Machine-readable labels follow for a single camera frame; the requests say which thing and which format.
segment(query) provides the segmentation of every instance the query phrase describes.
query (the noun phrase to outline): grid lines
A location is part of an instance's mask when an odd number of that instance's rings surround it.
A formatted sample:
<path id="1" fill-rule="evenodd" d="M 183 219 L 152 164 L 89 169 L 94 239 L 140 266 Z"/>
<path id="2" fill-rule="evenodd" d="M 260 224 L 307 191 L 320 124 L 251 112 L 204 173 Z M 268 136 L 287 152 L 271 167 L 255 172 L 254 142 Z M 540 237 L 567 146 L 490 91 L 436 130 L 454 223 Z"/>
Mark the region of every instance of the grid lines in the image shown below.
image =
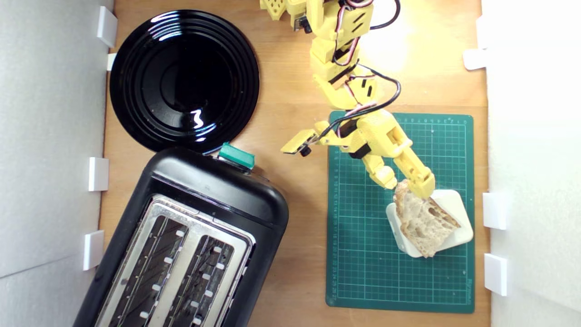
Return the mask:
<path id="1" fill-rule="evenodd" d="M 333 112 L 331 120 L 343 115 Z M 473 122 L 465 115 L 395 113 L 412 149 L 436 176 L 436 188 L 460 193 L 474 228 Z M 385 159 L 404 176 L 392 159 Z M 473 312 L 474 240 L 412 258 L 397 247 L 386 207 L 393 191 L 365 166 L 329 147 L 327 303 L 383 310 Z"/>

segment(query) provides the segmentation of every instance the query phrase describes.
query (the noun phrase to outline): wooden table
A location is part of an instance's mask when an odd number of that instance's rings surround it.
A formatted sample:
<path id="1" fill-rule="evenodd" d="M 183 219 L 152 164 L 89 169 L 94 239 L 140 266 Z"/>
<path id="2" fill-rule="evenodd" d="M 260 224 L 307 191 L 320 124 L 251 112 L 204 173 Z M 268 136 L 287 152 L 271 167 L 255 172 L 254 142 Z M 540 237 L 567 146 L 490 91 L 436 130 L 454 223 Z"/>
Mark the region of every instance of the wooden table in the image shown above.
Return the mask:
<path id="1" fill-rule="evenodd" d="M 383 16 L 389 19 L 393 12 L 389 0 L 378 2 L 385 3 L 376 5 L 374 23 L 380 23 Z M 279 152 L 298 130 L 327 119 L 330 110 L 311 78 L 312 34 L 294 33 L 286 15 L 280 22 L 272 21 L 259 9 L 258 0 L 116 0 L 117 46 L 145 20 L 175 9 L 205 10 L 233 22 L 246 34 L 259 59 L 259 104 L 232 144 L 256 155 L 260 169 L 285 193 L 290 219 L 249 326 L 490 326 L 490 293 L 483 280 L 483 253 L 489 250 L 489 235 L 482 227 L 480 196 L 488 181 L 486 80 L 484 72 L 468 72 L 462 64 L 463 50 L 476 47 L 479 1 L 403 1 L 395 24 L 367 34 L 360 42 L 363 64 L 402 83 L 401 96 L 389 107 L 392 112 L 474 116 L 476 311 L 471 315 L 356 310 L 325 304 L 327 149 L 315 147 L 306 158 Z M 393 92 L 393 86 L 382 86 L 386 96 Z M 103 194 L 100 223 L 107 243 L 152 154 L 121 128 L 107 96 L 104 155 L 110 159 L 110 185 Z"/>

